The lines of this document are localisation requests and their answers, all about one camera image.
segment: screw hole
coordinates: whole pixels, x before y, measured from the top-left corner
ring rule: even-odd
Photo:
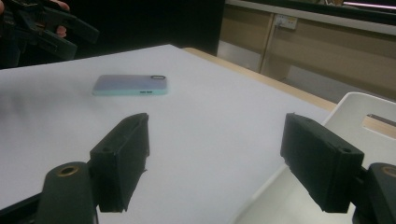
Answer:
[[[69,176],[73,175],[78,171],[77,166],[66,166],[62,170],[58,172],[58,176],[64,177],[64,176]]]
[[[390,175],[392,177],[396,177],[396,168],[392,167],[392,166],[384,166],[382,167],[382,171],[387,174]]]

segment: floor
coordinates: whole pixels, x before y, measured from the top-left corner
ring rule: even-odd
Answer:
[[[242,49],[226,42],[219,42],[218,57],[258,72],[260,54]],[[285,82],[303,91],[310,92],[321,98],[338,103],[348,92],[359,91],[372,94],[371,92],[347,85],[328,77],[323,77],[302,68],[292,66]]]

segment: white tabletop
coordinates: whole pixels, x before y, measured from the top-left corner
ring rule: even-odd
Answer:
[[[158,96],[93,96],[103,74],[163,75]],[[0,71],[0,209],[147,112],[150,156],[126,213],[106,223],[227,223],[276,171],[286,113],[329,112],[172,46]]]

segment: person's hand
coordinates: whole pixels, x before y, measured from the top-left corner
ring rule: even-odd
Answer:
[[[70,6],[67,5],[64,2],[61,2],[59,0],[51,0],[52,2],[57,3],[61,8],[63,8],[64,10],[70,10]],[[4,3],[2,0],[0,0],[0,15],[2,15],[4,12]],[[58,26],[58,28],[56,29],[56,34],[59,37],[65,37],[66,36],[66,27],[64,26]]]
[[[4,3],[0,0],[0,15],[4,12]]]
[[[59,1],[59,0],[50,0],[50,1],[52,1],[52,2],[55,2],[55,3],[57,3],[61,8],[63,8],[64,10],[67,10],[67,11],[69,11],[70,10],[70,6],[69,5],[67,5],[66,3],[64,3],[64,2],[61,2],[61,1]],[[59,36],[59,37],[66,37],[66,27],[64,27],[64,26],[58,26],[58,28],[56,29],[56,34]]]

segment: smartphone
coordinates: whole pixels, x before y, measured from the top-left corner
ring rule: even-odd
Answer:
[[[164,95],[168,93],[165,76],[102,75],[93,87],[93,95]]]

